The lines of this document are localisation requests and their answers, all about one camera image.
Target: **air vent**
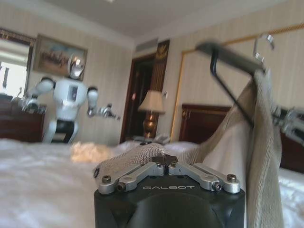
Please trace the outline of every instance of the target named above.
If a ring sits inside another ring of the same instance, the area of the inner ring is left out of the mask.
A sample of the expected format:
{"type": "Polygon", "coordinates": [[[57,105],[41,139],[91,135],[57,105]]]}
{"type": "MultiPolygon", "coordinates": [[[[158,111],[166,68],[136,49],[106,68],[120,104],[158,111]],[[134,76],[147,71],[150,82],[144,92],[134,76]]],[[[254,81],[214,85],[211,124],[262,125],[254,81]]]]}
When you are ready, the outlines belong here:
{"type": "Polygon", "coordinates": [[[157,43],[158,43],[158,38],[149,40],[147,42],[137,45],[135,51],[138,52],[145,49],[157,47],[157,43]]]}

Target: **robotic arm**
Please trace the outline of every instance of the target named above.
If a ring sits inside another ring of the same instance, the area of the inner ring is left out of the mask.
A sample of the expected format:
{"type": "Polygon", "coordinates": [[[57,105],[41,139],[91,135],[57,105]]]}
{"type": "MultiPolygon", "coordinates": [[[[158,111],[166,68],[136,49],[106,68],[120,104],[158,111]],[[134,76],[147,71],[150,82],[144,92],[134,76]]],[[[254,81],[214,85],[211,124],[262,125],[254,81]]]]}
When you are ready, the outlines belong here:
{"type": "Polygon", "coordinates": [[[98,99],[98,90],[96,87],[88,88],[87,92],[88,99],[88,110],[87,115],[89,117],[93,117],[95,115],[102,116],[105,118],[113,118],[116,120],[120,120],[120,116],[116,116],[112,113],[112,104],[108,104],[106,107],[97,108],[97,99],[98,99]]]}
{"type": "Polygon", "coordinates": [[[55,87],[55,82],[49,77],[43,77],[36,86],[27,91],[26,97],[37,98],[41,94],[46,94],[52,91],[55,87]]]}
{"type": "Polygon", "coordinates": [[[304,146],[304,110],[301,109],[281,109],[280,116],[276,117],[275,124],[290,139],[304,146]]]}
{"type": "Polygon", "coordinates": [[[46,94],[52,91],[55,87],[55,81],[49,77],[43,77],[39,83],[35,85],[34,88],[26,92],[25,97],[21,100],[20,106],[23,111],[36,110],[38,108],[39,102],[37,100],[38,96],[46,94]]]}

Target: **humanoid robot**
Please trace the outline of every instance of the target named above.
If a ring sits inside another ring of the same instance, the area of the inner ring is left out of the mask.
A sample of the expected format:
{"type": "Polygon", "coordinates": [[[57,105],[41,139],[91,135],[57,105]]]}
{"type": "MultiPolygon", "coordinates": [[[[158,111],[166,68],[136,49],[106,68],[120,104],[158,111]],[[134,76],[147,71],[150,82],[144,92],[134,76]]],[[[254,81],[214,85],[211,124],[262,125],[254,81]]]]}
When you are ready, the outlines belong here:
{"type": "Polygon", "coordinates": [[[96,87],[87,88],[81,81],[81,74],[85,68],[84,60],[80,57],[72,55],[69,58],[68,77],[54,81],[50,77],[43,77],[36,86],[27,91],[25,98],[22,100],[22,109],[36,109],[38,107],[38,96],[54,90],[54,101],[56,103],[56,118],[51,120],[43,136],[44,143],[57,142],[53,140],[56,133],[66,134],[64,143],[71,143],[77,132],[78,124],[76,117],[80,106],[88,99],[89,117],[95,115],[102,117],[111,117],[117,120],[111,111],[111,104],[106,107],[97,108],[98,90],[96,87]]]}

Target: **table lamp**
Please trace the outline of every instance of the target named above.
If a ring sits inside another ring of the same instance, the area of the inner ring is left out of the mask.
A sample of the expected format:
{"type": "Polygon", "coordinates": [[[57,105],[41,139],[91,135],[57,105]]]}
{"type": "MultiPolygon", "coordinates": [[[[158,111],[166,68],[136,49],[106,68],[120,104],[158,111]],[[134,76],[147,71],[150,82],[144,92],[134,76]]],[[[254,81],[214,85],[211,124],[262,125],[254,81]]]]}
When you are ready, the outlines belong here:
{"type": "Polygon", "coordinates": [[[157,116],[164,114],[162,104],[162,93],[160,91],[149,90],[138,111],[146,111],[146,119],[143,122],[144,137],[154,138],[156,135],[157,116]]]}

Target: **headboard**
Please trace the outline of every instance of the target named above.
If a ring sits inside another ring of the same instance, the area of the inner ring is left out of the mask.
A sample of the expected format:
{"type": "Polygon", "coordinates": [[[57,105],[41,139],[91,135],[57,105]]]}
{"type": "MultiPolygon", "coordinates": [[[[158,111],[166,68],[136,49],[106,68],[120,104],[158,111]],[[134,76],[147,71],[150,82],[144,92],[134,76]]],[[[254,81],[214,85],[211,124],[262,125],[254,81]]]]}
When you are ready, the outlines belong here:
{"type": "MultiPolygon", "coordinates": [[[[230,107],[199,104],[182,105],[179,141],[202,143],[218,128],[230,107]]],[[[281,134],[281,167],[304,173],[304,147],[281,134]]]]}

